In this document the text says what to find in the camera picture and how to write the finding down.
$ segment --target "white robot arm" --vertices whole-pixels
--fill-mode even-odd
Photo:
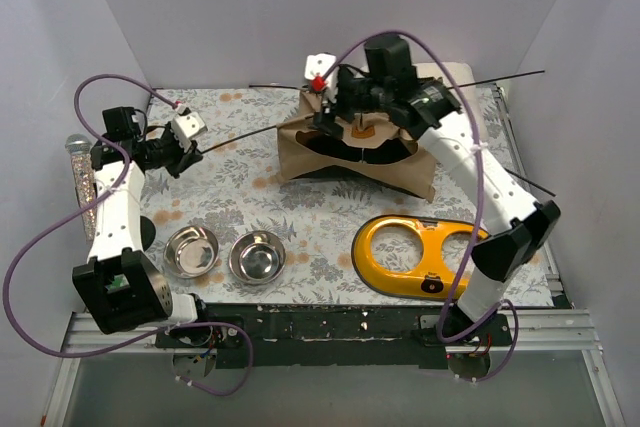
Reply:
[[[453,112],[440,120],[438,129],[429,129],[418,144],[431,152],[444,169],[474,202],[477,201],[477,167],[473,155],[473,140],[469,118]],[[514,221],[524,222],[535,215],[538,200],[518,185],[488,150],[483,150],[484,215],[486,230],[492,236],[509,232]],[[458,307],[472,321],[478,320],[498,300],[511,280],[515,269],[488,276],[476,268],[469,285],[458,300]]]
[[[103,113],[107,136],[127,150],[131,163],[122,183],[114,188],[124,169],[120,154],[99,143],[91,151],[97,194],[112,193],[96,209],[93,245],[87,263],[74,269],[73,283],[104,333],[198,319],[197,298],[171,292],[164,276],[144,255],[155,228],[140,216],[145,170],[163,167],[178,177],[202,159],[194,139],[206,131],[206,125],[197,113],[181,110],[164,126],[162,136],[153,140],[140,132],[132,108]],[[148,234],[146,241],[143,234]]]
[[[419,145],[431,152],[466,195],[477,202],[478,168],[468,116],[437,79],[419,79],[407,42],[397,34],[370,38],[364,45],[368,72],[355,75],[328,54],[307,58],[305,78],[324,96],[313,127],[342,138],[336,122],[353,121],[360,112],[383,112]],[[475,245],[476,269],[465,292],[450,312],[452,333],[482,318],[504,294],[516,269],[542,246],[560,217],[552,201],[541,204],[522,189],[493,155],[484,150],[483,221],[489,238]]]

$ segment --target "stainless steel bowl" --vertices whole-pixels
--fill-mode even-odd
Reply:
[[[262,285],[276,279],[284,268],[286,252],[280,239],[264,230],[249,232],[231,247],[229,269],[249,285]]]
[[[204,227],[180,229],[171,236],[164,248],[166,268],[185,279],[206,274],[217,259],[218,239]]]

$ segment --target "floral tablecloth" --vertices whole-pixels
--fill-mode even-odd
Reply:
[[[282,121],[297,109],[298,92],[284,89],[161,90],[165,96],[187,102],[209,127],[199,139],[202,148],[242,133]],[[507,136],[488,87],[476,95],[489,132],[491,152],[512,167]],[[164,123],[171,110],[153,100],[150,123]],[[149,172],[141,208],[157,228],[148,255],[163,270],[162,250],[176,230],[187,224],[211,229],[220,243],[215,267],[196,279],[178,279],[167,273],[176,292],[193,292],[207,302],[225,303],[335,303],[412,304],[424,300],[398,299],[368,288],[351,263],[351,242],[356,231],[372,217],[415,214],[472,221],[475,208],[441,168],[436,171],[433,203],[382,187],[368,180],[278,182],[276,132],[271,130],[215,150],[192,166],[180,179],[166,172]],[[229,251],[235,239],[251,230],[277,234],[287,250],[287,265],[274,282],[248,286],[229,272]],[[392,270],[414,266],[420,252],[402,232],[380,233],[374,242],[379,262]],[[454,268],[464,242],[445,245],[445,259]],[[543,270],[543,255],[520,269],[506,297],[518,306],[551,306]]]

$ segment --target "white wall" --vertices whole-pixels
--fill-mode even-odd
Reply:
[[[0,52],[4,275],[21,245],[76,207],[64,149],[67,135],[82,131],[73,113],[75,87],[105,71],[143,75],[105,0],[0,0]],[[145,95],[109,82],[84,97],[90,119],[101,122],[105,107],[144,105]],[[79,304],[71,269],[87,253],[83,239],[77,221],[41,242],[15,275],[16,314],[52,348],[60,347]],[[24,344],[4,314],[0,331],[0,424],[39,425],[58,361]]]
[[[640,425],[640,0],[558,0],[510,104],[527,173],[558,193],[552,236],[571,298],[588,307],[628,425]]]
[[[468,62],[476,78],[509,74],[554,1],[107,0],[155,87],[300,82],[309,53],[393,27]]]

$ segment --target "paper bag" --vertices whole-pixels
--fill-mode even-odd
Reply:
[[[278,126],[282,181],[322,173],[340,178],[346,170],[433,201],[435,158],[386,114],[363,114],[352,123],[337,118],[344,129],[343,139],[338,140],[311,129],[310,114],[320,107],[319,96],[302,92],[298,115]]]

